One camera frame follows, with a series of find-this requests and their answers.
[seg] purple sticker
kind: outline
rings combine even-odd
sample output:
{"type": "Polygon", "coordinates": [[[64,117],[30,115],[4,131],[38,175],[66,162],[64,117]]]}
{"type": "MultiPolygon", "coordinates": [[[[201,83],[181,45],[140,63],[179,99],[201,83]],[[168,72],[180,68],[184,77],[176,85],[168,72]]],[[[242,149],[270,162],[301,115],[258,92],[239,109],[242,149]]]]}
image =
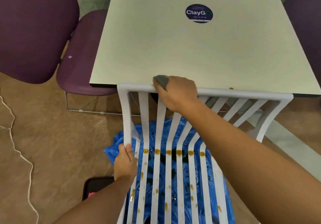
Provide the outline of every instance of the purple sticker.
{"type": "Polygon", "coordinates": [[[202,4],[192,4],[186,8],[185,14],[187,18],[195,23],[207,23],[212,20],[212,10],[202,4]]]}

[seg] table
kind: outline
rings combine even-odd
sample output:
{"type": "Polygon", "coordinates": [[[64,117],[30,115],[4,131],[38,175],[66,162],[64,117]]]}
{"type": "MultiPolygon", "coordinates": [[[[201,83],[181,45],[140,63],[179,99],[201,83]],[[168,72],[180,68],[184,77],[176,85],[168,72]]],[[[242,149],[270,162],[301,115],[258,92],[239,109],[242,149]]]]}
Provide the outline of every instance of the table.
{"type": "Polygon", "coordinates": [[[151,84],[158,74],[321,95],[280,0],[111,0],[90,84],[151,84]]]}

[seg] person's left hand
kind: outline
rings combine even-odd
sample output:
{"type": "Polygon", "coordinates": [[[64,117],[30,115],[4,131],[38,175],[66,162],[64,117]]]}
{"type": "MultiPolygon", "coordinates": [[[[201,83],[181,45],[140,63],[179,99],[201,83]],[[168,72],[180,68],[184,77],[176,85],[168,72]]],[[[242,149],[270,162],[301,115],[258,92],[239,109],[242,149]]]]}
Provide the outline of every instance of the person's left hand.
{"type": "Polygon", "coordinates": [[[119,154],[114,162],[114,179],[120,177],[128,177],[131,183],[137,175],[137,158],[134,157],[133,149],[130,144],[124,146],[119,145],[119,154]]]}

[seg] blue plastic sheet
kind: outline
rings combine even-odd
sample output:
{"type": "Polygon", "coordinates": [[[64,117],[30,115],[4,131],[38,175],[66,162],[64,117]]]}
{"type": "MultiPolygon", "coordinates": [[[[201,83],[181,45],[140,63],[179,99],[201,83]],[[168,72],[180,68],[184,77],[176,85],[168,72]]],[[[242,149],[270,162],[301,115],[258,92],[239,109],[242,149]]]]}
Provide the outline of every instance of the blue plastic sheet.
{"type": "MultiPolygon", "coordinates": [[[[164,223],[164,213],[165,213],[165,156],[166,156],[166,141],[168,133],[171,127],[172,119],[166,119],[163,128],[162,135],[162,146],[160,149],[160,170],[159,170],[159,198],[158,198],[158,222],[160,224],[164,223]]],[[[178,129],[176,131],[173,147],[172,147],[172,223],[178,223],[177,216],[177,175],[176,175],[176,145],[179,140],[179,137],[185,127],[186,119],[182,118],[180,120],[178,129]]],[[[141,175],[142,170],[142,156],[143,156],[143,139],[142,139],[142,125],[135,126],[138,131],[141,139],[140,148],[139,148],[139,159],[138,159],[138,176],[141,175]]],[[[153,167],[154,167],[154,155],[155,155],[155,135],[156,135],[156,121],[150,122],[149,124],[149,157],[148,157],[148,168],[147,168],[147,183],[146,183],[146,194],[145,194],[145,211],[144,211],[144,220],[150,216],[151,213],[151,198],[152,198],[152,184],[153,184],[153,167]]],[[[195,134],[195,130],[192,128],[186,137],[183,143],[183,178],[184,178],[184,206],[185,206],[185,223],[192,223],[192,212],[191,212],[191,198],[190,198],[190,186],[189,186],[189,167],[188,167],[188,143],[195,134]]],[[[114,164],[115,158],[117,157],[119,150],[118,145],[124,142],[124,133],[118,133],[114,137],[113,144],[110,147],[104,149],[106,155],[110,161],[114,164]]],[[[199,156],[200,145],[202,140],[199,139],[195,144],[195,156],[199,156]]],[[[132,139],[132,147],[135,149],[136,140],[132,139]]],[[[211,166],[211,154],[206,149],[206,165],[208,179],[213,179],[213,171],[211,166]]],[[[199,222],[200,224],[205,224],[204,217],[204,201],[203,201],[203,191],[202,191],[202,178],[201,178],[201,166],[200,159],[195,157],[195,168],[196,168],[196,189],[197,189],[197,201],[198,201],[198,213],[199,213],[199,222]]],[[[139,191],[140,178],[136,182],[136,193],[139,191]]],[[[227,191],[226,183],[224,181],[225,188],[225,198],[227,206],[227,215],[229,224],[235,224],[235,216],[233,213],[233,208],[231,204],[230,195],[227,191]]],[[[211,212],[212,220],[214,224],[219,224],[217,201],[215,194],[214,182],[210,181],[209,184],[210,190],[210,200],[211,200],[211,212]]],[[[135,194],[134,200],[134,211],[133,211],[133,223],[136,221],[138,209],[138,194],[135,194]]]]}

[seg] cable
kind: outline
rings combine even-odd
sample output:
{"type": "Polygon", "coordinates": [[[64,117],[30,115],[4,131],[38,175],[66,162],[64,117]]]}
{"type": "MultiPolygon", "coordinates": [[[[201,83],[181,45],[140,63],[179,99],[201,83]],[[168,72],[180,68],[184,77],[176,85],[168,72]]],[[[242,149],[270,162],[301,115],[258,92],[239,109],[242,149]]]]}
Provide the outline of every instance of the cable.
{"type": "Polygon", "coordinates": [[[32,203],[30,202],[30,189],[31,189],[31,181],[32,181],[31,174],[32,174],[32,170],[33,170],[33,164],[32,164],[30,161],[28,161],[28,160],[21,154],[21,152],[16,149],[16,147],[15,147],[15,145],[14,145],[14,139],[13,139],[13,137],[12,137],[12,127],[13,127],[13,125],[14,125],[14,120],[16,119],[16,117],[15,117],[14,114],[12,113],[10,107],[7,106],[6,103],[4,103],[4,100],[3,100],[3,98],[2,98],[1,95],[0,95],[0,97],[1,97],[1,102],[2,102],[2,104],[10,111],[12,117],[14,118],[14,119],[12,120],[12,123],[11,123],[11,127],[10,127],[10,128],[5,128],[5,127],[0,126],[0,129],[8,129],[8,130],[9,130],[10,139],[11,139],[12,145],[13,145],[13,147],[14,147],[14,151],[18,152],[19,155],[20,155],[20,157],[21,157],[22,159],[24,159],[26,162],[28,162],[28,163],[31,165],[31,170],[30,170],[30,174],[29,174],[28,204],[30,205],[31,209],[37,214],[36,224],[38,224],[38,221],[39,221],[39,213],[38,213],[38,211],[35,209],[35,207],[32,205],[32,203]]]}

